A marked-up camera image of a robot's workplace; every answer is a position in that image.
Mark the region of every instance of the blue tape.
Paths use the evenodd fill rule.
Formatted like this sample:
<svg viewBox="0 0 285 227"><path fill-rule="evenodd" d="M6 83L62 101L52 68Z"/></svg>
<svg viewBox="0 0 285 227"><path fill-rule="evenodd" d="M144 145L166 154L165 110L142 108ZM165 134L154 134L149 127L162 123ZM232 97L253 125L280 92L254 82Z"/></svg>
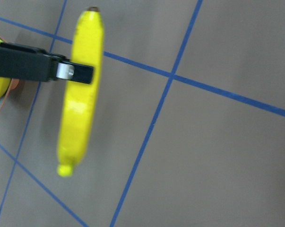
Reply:
<svg viewBox="0 0 285 227"><path fill-rule="evenodd" d="M195 9L194 9L193 15L191 16L189 26L188 26L188 28L186 30L185 35L184 35L184 38L183 38L180 50L178 52L177 58L175 60L175 63L174 63L173 69L172 69L172 74L175 74L177 69L178 69L178 67L179 67L180 61L182 59L182 56L183 56L184 50L186 48L186 45L187 45L187 43L189 41L189 37L190 37L190 34L191 34L191 32L193 30L193 27L195 25L198 13L199 13L200 8L201 8L201 5L202 5L202 0L198 0L197 4L195 6Z"/></svg>
<svg viewBox="0 0 285 227"><path fill-rule="evenodd" d="M269 105L269 104L251 99L251 98L247 98L247 97L238 95L236 93L225 91L225 90L219 89L217 87L213 87L213 86L210 86L207 84L203 84L203 83L200 83L200 82L197 82L195 80L188 79L185 77L181 77L181 76L176 75L174 79L179 81L179 82L189 84L189 85L192 85L194 87L198 87L198 88L201 88L203 90L215 93L217 95L221 95L221 96L236 100L238 102L245 103L245 104L254 106L256 108L259 108L259 109L262 109L262 110L265 110L265 111L268 111L268 112L271 112L271 113L285 117L285 110L278 108L276 106Z"/></svg>
<svg viewBox="0 0 285 227"><path fill-rule="evenodd" d="M49 194L58 204L60 204L78 223L83 227L88 227L88 225L76 214L74 213L66 204L64 204L49 188L47 188L41 181L37 179L23 164L21 164L13 155L8 152L1 144L0 149L11 158L31 179L33 179L47 194Z"/></svg>
<svg viewBox="0 0 285 227"><path fill-rule="evenodd" d="M3 196L2 200L1 200L1 203L0 203L0 215L1 215L1 211L2 211L2 208L3 208L3 206L4 206L4 203L5 203L5 200L6 200L6 196L7 196L9 187L10 187L10 183L11 183L13 174L14 174L15 166L16 166L16 162L14 162L14 164L13 164L13 167L12 167L12 170L11 170L11 173L10 173L10 176L9 176L9 179L8 179L8 183L7 183L5 192L4 192L4 196Z"/></svg>
<svg viewBox="0 0 285 227"><path fill-rule="evenodd" d="M66 8L66 5L67 5L67 2L68 2L68 0L64 0L64 2L63 2L62 9L61 9L61 12L60 12L60 16L59 16L59 19L58 19L58 23L57 23L57 26L56 26L56 29L55 29L54 38L52 39L52 43L51 43L51 46L50 46L50 50L49 50L50 52L52 52L52 49L54 47L54 43L55 43L55 40L56 40L56 35L58 33L58 30L59 30L59 27L60 27L60 24L61 24L63 13L65 12L65 8Z"/></svg>
<svg viewBox="0 0 285 227"><path fill-rule="evenodd" d="M56 39L56 40L59 40L59 41L62 41L62 42L64 42L64 43L68 43L68 44L72 44L72 43L73 43L72 40L66 39L66 38L60 37L60 36L55 36L55 39Z"/></svg>
<svg viewBox="0 0 285 227"><path fill-rule="evenodd" d="M136 62L136 61L133 61L133 60L130 60L130 59L118 56L118 55L113 54L113 53L104 52L104 55L105 55L105 57L113 58L113 59L121 61L123 63L126 63L126 64L129 64L129 65L135 66L137 68L140 68L140 69L143 69L143 70L147 70L147 71L159 74L159 75L164 76L164 77L170 77L170 75L171 75L169 72L166 72L164 70L160 70L160 69L157 69L155 67L148 66L148 65L145 65L145 64L142 64L142 63L139 63L139 62Z"/></svg>
<svg viewBox="0 0 285 227"><path fill-rule="evenodd" d="M32 32L36 32L38 34L41 34L41 35L44 35L44 36L47 36L47 37L50 37L50 38L54 38L54 35L51 34L51 33L44 32L42 30L39 30L37 28L33 28L33 27L30 27L30 26L27 26L27 25L23 25L21 23L18 23L18 22L12 21L12 20L8 20L8 19L0 17L0 21L6 22L6 23L11 24L11 25L15 25L17 27L21 27L23 29L26 29L26 30L29 30L29 31L32 31Z"/></svg>
<svg viewBox="0 0 285 227"><path fill-rule="evenodd" d="M172 77L170 77L170 78L168 79L166 85L165 85L163 94L162 94L162 96L161 96L161 99L160 99L159 104L158 104L158 106L157 106L157 109L156 109L156 111L155 111L155 114L154 114L154 116L153 116L153 119L152 119L152 121L151 121L151 124L150 124L150 126L149 126L149 128L148 128L148 130L147 130L147 134L146 134L146 136L145 136L145 138L144 138L144 140L143 140L143 142L142 142L141 148L140 148L140 150L139 150L139 152L138 152L137 158L136 158L135 163L134 163L134 165L133 165L133 167L132 167L132 170L131 170L131 173L130 173L130 175L129 175L129 178L128 178L126 184L125 184L125 187L124 187L124 190L123 190L123 192L122 192L121 198L120 198L120 200L119 200L119 202L118 202L118 205L117 205L117 208L116 208L116 210L115 210L115 212L114 212L113 218L112 218L112 220L111 220L110 227L114 227L114 226L115 226L117 217L118 217L118 215L119 215L119 213L120 213L120 210L122 209L124 200L125 200L125 198L126 198L126 196L127 196L127 194L128 194L128 191L129 191L129 189L130 189L131 183L132 183L133 178L134 178L134 176L135 176L135 173L136 173L136 171L137 171L137 168L138 168L138 165L139 165L140 160L141 160L141 158L142 158L142 155L143 155L143 153L144 153L144 151L145 151L145 149L146 149L146 147L147 147L148 141L149 141L149 139L150 139L150 137L151 137L151 135L152 135L154 126L155 126L155 124L156 124L156 122L157 122L157 119L158 119L159 114L160 114L160 112L161 112L161 109L162 109L162 107L163 107L163 104L164 104L165 98L166 98L166 96L167 96L167 93L168 93L169 90L170 90L172 81L173 81L173 79L172 79Z"/></svg>

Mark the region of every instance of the banana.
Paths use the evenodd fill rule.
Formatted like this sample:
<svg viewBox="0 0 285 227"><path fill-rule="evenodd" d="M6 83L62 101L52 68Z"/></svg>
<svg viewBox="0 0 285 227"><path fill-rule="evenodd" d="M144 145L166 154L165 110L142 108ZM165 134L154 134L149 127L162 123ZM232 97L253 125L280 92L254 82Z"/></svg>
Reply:
<svg viewBox="0 0 285 227"><path fill-rule="evenodd" d="M99 9L84 11L77 24L71 61L94 67L91 84L67 81L57 148L57 173L72 176L83 159L91 129L101 79L104 27Z"/></svg>

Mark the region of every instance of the toy banana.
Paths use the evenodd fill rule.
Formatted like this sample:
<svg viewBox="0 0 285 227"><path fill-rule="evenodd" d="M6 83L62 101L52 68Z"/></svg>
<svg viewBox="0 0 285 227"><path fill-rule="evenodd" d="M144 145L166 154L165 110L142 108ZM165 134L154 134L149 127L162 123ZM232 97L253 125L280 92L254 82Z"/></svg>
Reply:
<svg viewBox="0 0 285 227"><path fill-rule="evenodd" d="M67 81L58 142L57 172L71 176L84 157L92 129L101 78L104 28L98 8L84 11L77 24L71 61L94 67L92 83Z"/></svg>

